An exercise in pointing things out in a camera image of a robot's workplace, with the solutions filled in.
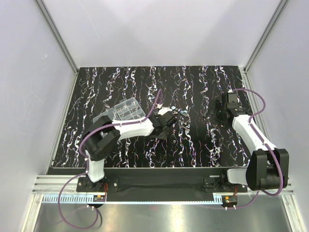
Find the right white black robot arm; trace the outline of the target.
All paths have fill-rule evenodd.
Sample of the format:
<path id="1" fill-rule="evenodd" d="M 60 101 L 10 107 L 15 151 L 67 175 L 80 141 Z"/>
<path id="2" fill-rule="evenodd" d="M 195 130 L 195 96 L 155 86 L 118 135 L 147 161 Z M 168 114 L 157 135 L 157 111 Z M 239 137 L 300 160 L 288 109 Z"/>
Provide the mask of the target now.
<path id="1" fill-rule="evenodd" d="M 224 129 L 233 129 L 248 148 L 251 158 L 246 168 L 230 168 L 225 179 L 269 196 L 278 196 L 288 184 L 289 153 L 277 148 L 258 128 L 255 114 L 243 108 L 234 89 L 209 104 L 212 118 Z"/>

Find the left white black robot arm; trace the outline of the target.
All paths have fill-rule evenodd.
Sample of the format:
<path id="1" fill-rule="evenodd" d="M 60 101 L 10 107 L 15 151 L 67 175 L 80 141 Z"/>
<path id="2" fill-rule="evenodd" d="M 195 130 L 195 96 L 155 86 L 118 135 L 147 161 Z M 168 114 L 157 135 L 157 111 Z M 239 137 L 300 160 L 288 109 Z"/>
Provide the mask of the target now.
<path id="1" fill-rule="evenodd" d="M 86 175 L 92 183 L 103 180 L 104 162 L 117 143 L 133 137 L 166 138 L 169 128 L 177 123 L 172 110 L 163 107 L 137 119 L 113 120 L 101 116 L 83 134 L 79 152 L 86 158 Z"/>

